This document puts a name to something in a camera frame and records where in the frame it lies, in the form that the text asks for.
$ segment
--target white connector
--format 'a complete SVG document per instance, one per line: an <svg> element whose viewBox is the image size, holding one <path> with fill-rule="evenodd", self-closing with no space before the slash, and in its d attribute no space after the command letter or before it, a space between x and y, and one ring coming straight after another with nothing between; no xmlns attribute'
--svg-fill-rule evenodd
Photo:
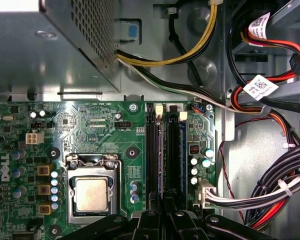
<svg viewBox="0 0 300 240"><path fill-rule="evenodd" d="M188 119L188 112L187 111L181 111L179 113L179 121L183 122L186 121Z"/></svg>
<svg viewBox="0 0 300 240"><path fill-rule="evenodd" d="M163 105L155 105L155 118L161 119L164 114L164 106Z"/></svg>
<svg viewBox="0 0 300 240"><path fill-rule="evenodd" d="M216 193L217 189L215 186L213 186L208 180L202 179L198 183L198 189L195 191L195 196L200 205L202 206L202 209L212 209L214 207L210 206L210 202L206 199L206 191L213 191Z"/></svg>
<svg viewBox="0 0 300 240"><path fill-rule="evenodd" d="M45 141L44 132L34 132L25 134L25 144L27 145L37 145L43 144Z"/></svg>
<svg viewBox="0 0 300 240"><path fill-rule="evenodd" d="M220 4L223 4L223 3L224 3L224 0L210 0L210 1L208 1L209 5L220 5Z"/></svg>

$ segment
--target cable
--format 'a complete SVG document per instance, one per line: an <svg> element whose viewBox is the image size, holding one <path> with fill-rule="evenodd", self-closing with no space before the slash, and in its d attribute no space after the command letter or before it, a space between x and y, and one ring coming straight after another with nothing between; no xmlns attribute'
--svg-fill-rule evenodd
<svg viewBox="0 0 300 240"><path fill-rule="evenodd" d="M210 35L213 33L214 26L216 24L217 20L217 5L211 5L210 6L210 18L207 24L207 27L199 40L199 42L186 54L176 57L173 59L169 60L163 60L163 61L149 61L149 60L143 60L142 58L140 59L133 59L130 57L126 57L122 55L122 51L118 51L118 58L131 64L134 66L143 66L143 67L157 67L157 66L162 66L162 65L168 65L168 64L173 64L177 61L184 60L187 57L192 56L193 54L197 53L209 40Z"/></svg>

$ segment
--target dell logo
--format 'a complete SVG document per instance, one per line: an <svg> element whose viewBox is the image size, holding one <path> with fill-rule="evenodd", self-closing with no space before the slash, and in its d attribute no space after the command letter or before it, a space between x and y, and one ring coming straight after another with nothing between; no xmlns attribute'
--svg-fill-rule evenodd
<svg viewBox="0 0 300 240"><path fill-rule="evenodd" d="M5 156L1 157L1 160L3 160L3 162L1 162L1 182L10 182L10 175L9 175L9 154L6 154Z"/></svg>

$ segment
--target green circuit board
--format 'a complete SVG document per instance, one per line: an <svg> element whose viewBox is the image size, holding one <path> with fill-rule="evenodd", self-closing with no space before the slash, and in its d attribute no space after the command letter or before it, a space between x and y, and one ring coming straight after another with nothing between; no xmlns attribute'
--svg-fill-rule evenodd
<svg viewBox="0 0 300 240"><path fill-rule="evenodd" d="M189 102L179 104L188 111L186 142L199 143L200 147L206 143L207 147L215 150L213 112L203 115L188 108ZM40 111L44 111L45 116L40 116ZM122 210L119 213L129 218L133 212L146 209L145 126L143 101L0 103L0 240L25 239L20 237L26 236L22 235L24 233L33 234L36 240L53 240L81 227L67 221L65 156L70 153L118 155L122 162ZM26 144L26 134L34 129L34 133L44 133L44 142ZM130 148L136 151L133 158L127 153ZM60 156L51 155L55 149L60 151ZM13 159L12 154L16 151L22 154ZM38 186L51 182L51 176L38 175L38 167L46 164L52 164L54 170L62 169L63 173L59 183L59 207L48 215L42 215L38 206L51 202L50 195L38 194ZM16 177L18 171L15 173L15 170L20 167L25 172ZM209 172L202 169L200 163L198 168L199 178L209 179L215 184L214 165ZM131 182L138 186L136 202L131 201ZM16 198L20 187L24 187L26 192ZM194 192L191 191L188 198L193 203ZM35 224L29 225L31 220L42 220L43 224L36 229ZM57 235L52 233L53 230L57 230Z"/></svg>

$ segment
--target power supply vent grille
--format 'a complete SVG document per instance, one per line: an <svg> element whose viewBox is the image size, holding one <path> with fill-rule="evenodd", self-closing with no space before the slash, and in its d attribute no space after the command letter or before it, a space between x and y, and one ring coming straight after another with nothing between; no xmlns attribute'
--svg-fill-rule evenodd
<svg viewBox="0 0 300 240"><path fill-rule="evenodd" d="M98 57L113 73L114 0L71 0L71 18Z"/></svg>

